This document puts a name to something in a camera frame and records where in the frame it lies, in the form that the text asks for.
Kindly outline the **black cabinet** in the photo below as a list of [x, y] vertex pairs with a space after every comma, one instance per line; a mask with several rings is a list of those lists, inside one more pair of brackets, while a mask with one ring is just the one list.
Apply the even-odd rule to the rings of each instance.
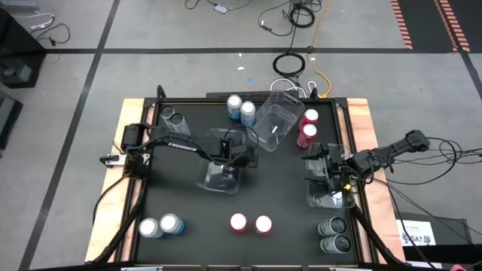
[[11, 89], [34, 87], [46, 55], [46, 49], [0, 8], [0, 83]]

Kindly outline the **red Fanta soda can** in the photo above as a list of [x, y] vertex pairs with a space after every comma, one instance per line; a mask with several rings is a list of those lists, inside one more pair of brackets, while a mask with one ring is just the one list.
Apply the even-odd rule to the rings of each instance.
[[235, 233], [243, 233], [248, 226], [247, 218], [242, 213], [235, 213], [230, 217], [230, 228]]
[[315, 125], [308, 123], [305, 124], [297, 137], [297, 146], [299, 148], [308, 148], [309, 145], [313, 142], [313, 140], [317, 136], [317, 128]]
[[318, 122], [318, 119], [319, 119], [318, 111], [314, 109], [307, 109], [300, 119], [300, 122], [298, 125], [299, 130], [302, 130], [303, 127], [307, 124], [315, 125]]
[[258, 235], [267, 235], [272, 230], [273, 222], [266, 215], [260, 215], [255, 220], [255, 232]]

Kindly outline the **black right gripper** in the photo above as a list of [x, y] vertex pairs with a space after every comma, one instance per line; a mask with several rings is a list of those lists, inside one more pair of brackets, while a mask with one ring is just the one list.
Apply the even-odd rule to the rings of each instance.
[[347, 171], [346, 160], [351, 157], [350, 149], [345, 145], [328, 145], [327, 143], [312, 143], [308, 147], [305, 158], [325, 159], [325, 186], [327, 190], [335, 190], [334, 176], [341, 176]]

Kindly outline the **clear plastic bin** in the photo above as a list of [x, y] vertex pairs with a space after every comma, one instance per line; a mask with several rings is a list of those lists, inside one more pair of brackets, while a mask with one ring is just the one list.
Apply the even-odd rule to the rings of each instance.
[[297, 124], [305, 105], [291, 94], [277, 90], [256, 111], [249, 138], [266, 151], [274, 152]]
[[[247, 166], [231, 166], [229, 160], [221, 157], [221, 139], [230, 139], [232, 145], [250, 145], [246, 142], [246, 133], [239, 130], [243, 125], [236, 125], [230, 129], [214, 128], [206, 132], [206, 139], [213, 139], [208, 144], [207, 158], [201, 160], [196, 184], [205, 190], [210, 190], [228, 195], [238, 192], [242, 172]], [[258, 143], [250, 145], [258, 149]]]
[[[307, 204], [313, 208], [324, 209], [349, 209], [355, 205], [352, 193], [352, 178], [349, 167], [341, 176], [334, 176], [335, 190], [327, 190], [325, 186], [325, 159], [305, 158], [305, 176], [308, 182]], [[345, 184], [350, 184], [351, 189], [344, 189]]]

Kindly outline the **black floor box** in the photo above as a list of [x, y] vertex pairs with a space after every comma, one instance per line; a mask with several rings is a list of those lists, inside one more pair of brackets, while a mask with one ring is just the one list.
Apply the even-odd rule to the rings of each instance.
[[22, 107], [22, 102], [0, 91], [0, 151], [6, 148]]

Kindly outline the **grey and white soda can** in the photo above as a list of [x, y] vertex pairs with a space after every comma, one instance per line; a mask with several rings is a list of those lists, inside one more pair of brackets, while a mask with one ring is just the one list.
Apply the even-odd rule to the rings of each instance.
[[185, 117], [182, 114], [174, 113], [170, 117], [169, 122], [171, 123], [173, 132], [181, 133], [187, 136], [191, 135], [191, 131], [188, 127]]
[[165, 105], [160, 110], [160, 116], [163, 118], [166, 125], [179, 124], [179, 114], [170, 105]]
[[320, 248], [327, 254], [345, 254], [351, 249], [351, 242], [344, 235], [328, 236], [320, 241]]
[[320, 236], [334, 236], [344, 233], [347, 225], [344, 219], [340, 217], [332, 217], [326, 221], [320, 222], [317, 230]]

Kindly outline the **black box with sign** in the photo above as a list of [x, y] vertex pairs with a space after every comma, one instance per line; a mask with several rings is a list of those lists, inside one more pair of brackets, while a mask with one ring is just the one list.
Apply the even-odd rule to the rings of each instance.
[[404, 257], [408, 263], [417, 266], [438, 268], [444, 263], [477, 266], [482, 258], [482, 250], [471, 240], [468, 225], [464, 220], [441, 218], [433, 215], [420, 215], [400, 212], [396, 220], [428, 221], [435, 235], [436, 245], [403, 246]]

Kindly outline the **white and blue soda can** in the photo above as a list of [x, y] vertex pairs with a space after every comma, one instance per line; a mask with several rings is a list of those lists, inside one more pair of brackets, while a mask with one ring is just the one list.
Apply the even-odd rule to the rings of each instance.
[[242, 99], [238, 95], [231, 95], [227, 99], [227, 112], [231, 120], [239, 120], [241, 116]]
[[145, 238], [160, 239], [164, 232], [160, 228], [159, 221], [154, 218], [146, 218], [139, 224], [139, 233]]
[[160, 219], [160, 228], [165, 233], [179, 235], [185, 230], [185, 221], [173, 213], [165, 214]]
[[246, 101], [240, 107], [240, 121], [245, 126], [253, 126], [255, 123], [256, 107], [253, 102]]

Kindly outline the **black perforated metal box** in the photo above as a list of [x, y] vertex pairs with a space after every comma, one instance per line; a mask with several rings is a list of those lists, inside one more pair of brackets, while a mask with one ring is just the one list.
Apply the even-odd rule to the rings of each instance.
[[207, 93], [207, 99], [227, 99], [229, 96], [238, 95], [241, 99], [267, 99], [270, 91], [249, 91], [249, 92], [233, 92], [233, 93]]

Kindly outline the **silver metal base bracket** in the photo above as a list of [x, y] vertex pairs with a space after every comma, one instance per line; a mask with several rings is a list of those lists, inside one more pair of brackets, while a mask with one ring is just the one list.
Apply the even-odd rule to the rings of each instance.
[[113, 166], [124, 166], [126, 157], [126, 154], [108, 154], [100, 157], [99, 161], [107, 168], [111, 168]]

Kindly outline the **light wooden table board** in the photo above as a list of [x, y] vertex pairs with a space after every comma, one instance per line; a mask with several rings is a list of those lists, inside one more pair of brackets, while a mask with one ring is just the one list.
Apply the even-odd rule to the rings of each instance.
[[[346, 103], [348, 112], [344, 112], [342, 108], [337, 109], [339, 118], [341, 118], [342, 138], [348, 139], [348, 128], [351, 127], [357, 149], [376, 147], [377, 138], [368, 101], [366, 99], [348, 98]], [[121, 140], [124, 127], [127, 124], [137, 123], [144, 119], [148, 123], [153, 121], [154, 109], [150, 104], [145, 103], [144, 99], [125, 99], [120, 112], [114, 137], [115, 142]], [[365, 188], [372, 227], [391, 252], [399, 259], [404, 260], [405, 256], [395, 221], [394, 209], [386, 186], [386, 174], [379, 171], [375, 174], [375, 178], [377, 180]], [[127, 201], [138, 197], [140, 182], [134, 182], [133, 193], [131, 194], [128, 193], [129, 188], [130, 182], [124, 179], [100, 203], [96, 213], [98, 218], [93, 225], [85, 256], [86, 261], [99, 256], [108, 245], [121, 225], [124, 207], [128, 209], [133, 207], [133, 204]]]

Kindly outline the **white paper sign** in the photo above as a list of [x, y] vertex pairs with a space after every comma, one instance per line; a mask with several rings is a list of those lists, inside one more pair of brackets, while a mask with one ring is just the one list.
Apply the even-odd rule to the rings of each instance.
[[411, 240], [417, 246], [436, 245], [435, 235], [428, 221], [404, 220], [405, 230], [402, 227], [401, 220], [397, 220], [396, 223], [403, 246], [412, 246]]

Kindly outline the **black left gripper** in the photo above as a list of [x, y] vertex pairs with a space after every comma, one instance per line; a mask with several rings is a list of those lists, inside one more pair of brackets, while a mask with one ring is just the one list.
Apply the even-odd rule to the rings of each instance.
[[255, 147], [250, 145], [232, 145], [230, 148], [231, 159], [229, 164], [231, 166], [247, 166], [249, 168], [258, 167], [258, 152]]

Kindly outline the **black mat with orange stripes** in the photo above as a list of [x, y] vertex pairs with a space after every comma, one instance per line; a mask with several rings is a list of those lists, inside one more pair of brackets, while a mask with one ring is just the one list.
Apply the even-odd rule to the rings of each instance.
[[482, 53], [482, 0], [390, 2], [407, 49]]

